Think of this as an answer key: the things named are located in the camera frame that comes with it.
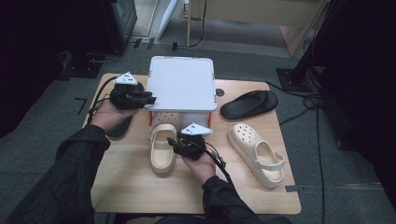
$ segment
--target white box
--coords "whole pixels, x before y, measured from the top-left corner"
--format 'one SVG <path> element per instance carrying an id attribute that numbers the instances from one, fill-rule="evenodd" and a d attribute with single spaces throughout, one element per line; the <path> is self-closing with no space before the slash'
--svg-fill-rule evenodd
<path id="1" fill-rule="evenodd" d="M 210 128 L 217 109 L 213 62 L 207 58 L 155 56 L 148 72 L 147 91 L 157 97 L 146 109 L 182 113 L 182 129 L 193 122 Z"/>

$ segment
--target white clog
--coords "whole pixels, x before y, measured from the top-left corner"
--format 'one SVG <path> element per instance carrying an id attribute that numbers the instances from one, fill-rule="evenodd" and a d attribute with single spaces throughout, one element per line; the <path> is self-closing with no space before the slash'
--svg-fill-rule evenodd
<path id="1" fill-rule="evenodd" d="M 160 124 L 151 133 L 149 161 L 154 172 L 168 173 L 175 166 L 176 154 L 168 144 L 168 137 L 177 137 L 177 130 L 171 124 Z"/>
<path id="2" fill-rule="evenodd" d="M 151 126 L 149 131 L 152 131 L 160 124 L 172 124 L 176 130 L 181 129 L 181 114 L 171 112 L 156 112 L 152 118 Z"/>
<path id="3" fill-rule="evenodd" d="M 282 182 L 284 157 L 274 152 L 253 128 L 244 123 L 235 124 L 227 138 L 263 186 L 275 188 Z"/>

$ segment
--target gray carpet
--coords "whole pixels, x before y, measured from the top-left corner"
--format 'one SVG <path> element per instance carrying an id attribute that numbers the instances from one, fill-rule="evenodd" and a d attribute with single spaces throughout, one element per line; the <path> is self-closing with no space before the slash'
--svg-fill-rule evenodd
<path id="1" fill-rule="evenodd" d="M 70 78 L 54 81 L 31 108 L 21 125 L 0 139 L 0 222 L 33 184 L 51 166 L 57 146 L 82 125 L 100 77 L 105 73 L 146 75 L 153 56 L 210 58 L 217 79 L 268 81 L 279 85 L 276 68 L 293 68 L 297 59 L 256 54 L 178 49 L 146 45 L 126 52 L 112 63 L 104 63 L 97 79 Z M 300 114 L 301 98 L 271 88 L 279 99 L 279 121 Z M 78 114 L 82 101 L 88 99 Z M 318 112 L 320 152 L 325 186 L 326 223 L 396 223 L 396 213 L 378 183 L 373 166 L 359 153 L 337 148 L 337 137 L 326 112 Z M 286 216 L 292 223 L 321 223 L 322 193 L 317 146 L 317 112 L 308 111 L 281 126 L 290 165 L 299 192 L 302 212 Z M 267 220 L 275 215 L 260 215 Z M 105 215 L 97 214 L 97 223 Z"/>

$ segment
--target person's left hand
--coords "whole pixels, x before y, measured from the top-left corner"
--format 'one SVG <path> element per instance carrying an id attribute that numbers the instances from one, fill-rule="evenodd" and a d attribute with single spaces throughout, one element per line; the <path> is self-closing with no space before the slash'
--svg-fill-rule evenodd
<path id="1" fill-rule="evenodd" d="M 138 112 L 139 109 L 118 110 L 109 100 L 104 100 L 93 116 L 91 124 L 102 128 L 107 133 L 114 126 Z"/>

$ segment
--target black wire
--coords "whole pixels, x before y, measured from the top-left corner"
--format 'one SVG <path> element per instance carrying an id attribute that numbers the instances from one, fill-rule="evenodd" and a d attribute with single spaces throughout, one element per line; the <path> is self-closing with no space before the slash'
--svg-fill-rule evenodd
<path id="1" fill-rule="evenodd" d="M 280 87 L 267 82 L 268 85 L 275 87 L 276 89 L 279 89 L 287 94 L 291 94 L 291 95 L 295 95 L 298 97 L 303 97 L 303 104 L 305 106 L 305 110 L 303 112 L 301 112 L 299 115 L 297 116 L 293 116 L 291 118 L 288 118 L 282 122 L 279 123 L 279 126 L 289 122 L 293 119 L 297 119 L 299 118 L 301 115 L 305 114 L 307 111 L 309 110 L 317 110 L 317 146 L 318 146 L 318 159 L 319 159 L 319 171 L 320 171 L 320 181 L 321 181 L 321 194 L 322 194 L 322 223 L 325 223 L 326 221 L 326 200 L 325 200 L 325 186 L 324 186 L 324 175 L 323 175 L 323 164 L 322 164 L 322 156 L 321 156 L 321 147 L 320 147 L 320 131 L 319 131 L 319 110 L 321 108 L 321 102 L 316 103 L 314 102 L 312 99 L 320 99 L 320 96 L 316 93 L 314 94 L 308 94 L 308 95 L 300 95 L 300 94 L 296 94 L 293 92 L 289 92 L 289 91 L 284 91 L 282 90 Z"/>
<path id="2" fill-rule="evenodd" d="M 126 45 L 129 46 L 129 45 L 132 45 L 134 43 L 136 43 L 136 41 L 128 42 Z M 144 42 L 140 42 L 140 44 L 149 45 L 149 43 L 144 43 Z M 153 46 L 160 46 L 160 47 L 173 47 L 172 45 L 165 45 L 165 44 L 152 44 L 152 45 Z M 180 48 L 180 49 L 188 49 L 188 48 L 190 48 L 190 47 L 187 47 L 186 45 L 181 45 L 181 46 L 177 46 L 177 47 Z"/>
<path id="3" fill-rule="evenodd" d="M 216 164 L 216 165 L 220 168 L 220 170 L 224 173 L 224 176 L 225 176 L 225 178 L 227 179 L 228 183 L 230 183 L 230 184 L 235 188 L 235 185 L 233 184 L 233 181 L 231 180 L 230 174 L 228 174 L 228 172 L 225 170 L 223 161 L 220 162 L 220 161 L 219 161 L 219 160 L 218 160 L 207 148 L 205 148 L 205 147 L 201 147 L 200 145 L 198 145 L 198 144 L 196 144 L 196 143 L 194 143 L 194 142 L 192 142 L 192 141 L 190 141 L 190 140 L 187 140 L 187 139 L 182 139 L 182 141 L 187 141 L 187 142 L 189 142 L 189 143 L 195 145 L 196 147 L 202 149 L 207 155 L 209 155 L 210 158 L 212 158 L 212 160 L 215 162 L 215 164 Z"/>
<path id="4" fill-rule="evenodd" d="M 93 101 L 92 108 L 89 110 L 89 114 L 90 114 L 90 115 L 88 116 L 87 123 L 91 123 L 91 121 L 92 121 L 94 109 L 96 108 L 96 104 L 98 103 L 99 96 L 102 94 L 103 89 L 105 88 L 105 86 L 107 85 L 108 82 L 110 82 L 111 80 L 114 80 L 114 79 L 116 79 L 116 78 L 117 78 L 117 77 L 111 77 L 111 78 L 109 78 L 109 79 L 102 85 L 102 87 L 100 88 L 99 92 L 96 93 L 96 97 L 95 97 L 95 99 L 94 99 L 94 101 Z"/>
<path id="5" fill-rule="evenodd" d="M 115 53 L 117 53 L 117 55 L 114 58 L 112 58 L 112 59 L 102 60 L 102 61 L 89 60 L 89 62 L 90 63 L 112 63 L 112 62 L 116 61 L 121 56 L 121 52 L 116 51 Z"/>
<path id="6" fill-rule="evenodd" d="M 283 125 L 283 124 L 285 124 L 285 123 L 287 123 L 287 122 L 289 122 L 291 120 L 299 118 L 301 115 L 305 114 L 306 112 L 308 112 L 310 110 L 314 110 L 314 109 L 318 108 L 319 105 L 320 105 L 320 103 L 316 103 L 316 102 L 313 101 L 313 99 L 320 99 L 320 97 L 317 94 L 301 95 L 301 94 L 297 94 L 297 93 L 290 92 L 290 91 L 284 91 L 280 87 L 278 87 L 277 85 L 272 84 L 271 82 L 266 82 L 266 83 L 268 85 L 280 90 L 280 91 L 283 91 L 283 92 L 287 93 L 287 94 L 303 98 L 303 104 L 304 104 L 305 110 L 303 110 L 300 114 L 298 114 L 296 116 L 293 116 L 293 117 L 290 117 L 288 119 L 283 120 L 282 122 L 279 123 L 279 126 L 281 126 L 281 125 Z"/>
<path id="7" fill-rule="evenodd" d="M 202 34 L 201 34 L 201 38 L 199 39 L 199 41 L 198 41 L 196 44 L 194 44 L 194 45 L 191 46 L 192 48 L 195 47 L 195 46 L 197 46 L 199 43 L 201 43 L 202 39 L 204 38 L 204 33 L 205 33 L 206 3 L 207 3 L 207 0 L 205 0 L 204 16 L 202 17 Z"/>
<path id="8" fill-rule="evenodd" d="M 320 169 L 320 181 L 321 181 L 321 193 L 322 193 L 322 223 L 326 221 L 326 200 L 324 195 L 324 176 L 323 176 L 323 165 L 321 157 L 320 147 L 320 132 L 319 132 L 319 106 L 317 108 L 317 144 L 318 144 L 318 158 L 319 158 L 319 169 Z"/>
<path id="9" fill-rule="evenodd" d="M 330 2 L 330 7 L 328 8 L 326 15 L 324 17 L 324 21 L 326 21 L 327 17 L 329 16 L 330 12 L 332 11 L 332 7 L 335 5 L 335 1 L 336 0 L 332 0 Z M 316 34 L 317 34 L 317 30 L 315 30 L 314 32 L 314 37 L 312 40 L 312 50 L 311 50 L 311 56 L 312 56 L 312 63 L 314 63 L 314 65 L 323 65 L 324 64 L 324 60 L 323 59 L 315 59 L 315 55 L 314 55 L 314 49 L 315 49 L 315 42 L 316 42 Z"/>
<path id="10" fill-rule="evenodd" d="M 107 216 L 106 216 L 106 224 L 108 224 L 108 221 L 110 220 L 110 214 L 109 213 L 107 213 Z"/>

